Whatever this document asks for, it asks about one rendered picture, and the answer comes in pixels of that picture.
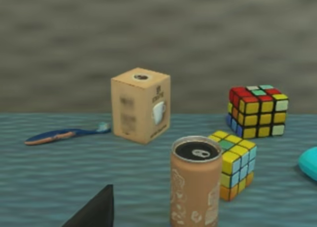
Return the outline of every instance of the rubik's cube with red top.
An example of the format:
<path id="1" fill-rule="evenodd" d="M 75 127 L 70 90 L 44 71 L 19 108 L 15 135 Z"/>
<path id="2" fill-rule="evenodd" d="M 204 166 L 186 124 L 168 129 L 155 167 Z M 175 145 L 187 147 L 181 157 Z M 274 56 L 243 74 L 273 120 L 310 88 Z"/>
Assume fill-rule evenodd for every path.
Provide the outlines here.
<path id="1" fill-rule="evenodd" d="M 271 85 L 233 87 L 227 124 L 243 139 L 283 135 L 288 97 Z"/>

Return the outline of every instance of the blue wooden table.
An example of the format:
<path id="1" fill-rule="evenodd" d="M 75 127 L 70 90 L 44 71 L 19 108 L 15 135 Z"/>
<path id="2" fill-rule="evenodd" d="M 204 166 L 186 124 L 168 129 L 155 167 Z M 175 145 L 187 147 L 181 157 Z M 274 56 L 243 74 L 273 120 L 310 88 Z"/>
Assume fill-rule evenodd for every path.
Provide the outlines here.
<path id="1" fill-rule="evenodd" d="M 59 227 L 107 184 L 114 184 L 115 227 L 167 226 L 172 142 L 230 132 L 224 115 L 173 115 L 170 130 L 146 146 L 112 134 L 23 144 L 40 132 L 100 121 L 110 115 L 0 115 L 0 227 Z M 317 115 L 289 115 L 283 137 L 254 141 L 254 182 L 233 202 L 221 201 L 219 227 L 316 227 L 317 184 L 296 164 L 317 146 Z"/>

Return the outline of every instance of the blurred background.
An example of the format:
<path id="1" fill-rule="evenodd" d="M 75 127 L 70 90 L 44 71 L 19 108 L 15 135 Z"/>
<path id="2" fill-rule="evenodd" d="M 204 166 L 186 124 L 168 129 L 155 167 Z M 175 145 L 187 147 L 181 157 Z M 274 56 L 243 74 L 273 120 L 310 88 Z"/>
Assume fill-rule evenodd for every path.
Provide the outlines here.
<path id="1" fill-rule="evenodd" d="M 110 112 L 110 79 L 172 76 L 172 112 L 271 84 L 317 113 L 317 0 L 0 0 L 0 112 Z"/>

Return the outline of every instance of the black pointed object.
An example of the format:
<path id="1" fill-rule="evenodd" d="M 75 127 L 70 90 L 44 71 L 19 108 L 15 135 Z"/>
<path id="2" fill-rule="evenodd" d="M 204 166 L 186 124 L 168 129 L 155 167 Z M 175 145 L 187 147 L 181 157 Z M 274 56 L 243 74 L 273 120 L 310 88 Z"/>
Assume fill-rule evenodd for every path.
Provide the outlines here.
<path id="1" fill-rule="evenodd" d="M 62 227 L 113 227 L 113 185 L 107 185 Z"/>

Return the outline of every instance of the puzzle cube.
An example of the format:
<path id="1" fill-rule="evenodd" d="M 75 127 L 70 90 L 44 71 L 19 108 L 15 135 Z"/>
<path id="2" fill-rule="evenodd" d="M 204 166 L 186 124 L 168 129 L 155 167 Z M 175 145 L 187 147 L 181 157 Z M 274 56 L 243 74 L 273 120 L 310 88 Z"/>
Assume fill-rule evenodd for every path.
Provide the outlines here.
<path id="1" fill-rule="evenodd" d="M 283 135 L 288 97 L 271 85 L 233 87 L 226 123 L 241 138 Z"/>
<path id="2" fill-rule="evenodd" d="M 220 197 L 231 201 L 252 183 L 257 146 L 249 140 L 221 130 L 211 134 L 209 138 L 218 142 L 222 148 Z"/>

